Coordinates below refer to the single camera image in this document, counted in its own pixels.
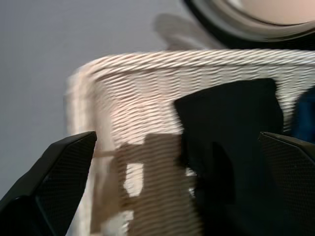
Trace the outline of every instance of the black cloth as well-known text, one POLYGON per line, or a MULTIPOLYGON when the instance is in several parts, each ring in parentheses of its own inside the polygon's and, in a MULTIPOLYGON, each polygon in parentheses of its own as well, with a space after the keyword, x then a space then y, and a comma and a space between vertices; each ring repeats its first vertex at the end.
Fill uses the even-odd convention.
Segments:
POLYGON ((292 235, 258 141, 282 133, 272 79, 224 84, 174 102, 183 126, 181 162, 197 174, 205 235, 292 235))

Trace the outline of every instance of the woven mesh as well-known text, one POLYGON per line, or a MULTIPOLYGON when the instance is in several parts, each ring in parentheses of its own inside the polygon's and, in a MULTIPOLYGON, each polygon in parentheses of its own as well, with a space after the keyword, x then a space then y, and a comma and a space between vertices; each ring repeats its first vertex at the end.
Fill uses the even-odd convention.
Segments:
POLYGON ((192 177, 174 162, 181 129, 172 102, 223 83, 267 77, 277 82, 287 127, 296 98, 315 84, 311 52, 126 54, 82 67, 69 84, 69 131, 96 130, 98 141, 75 234, 200 234, 192 177))
POLYGON ((315 235, 315 164, 300 148, 260 136, 274 178, 303 235, 315 235))

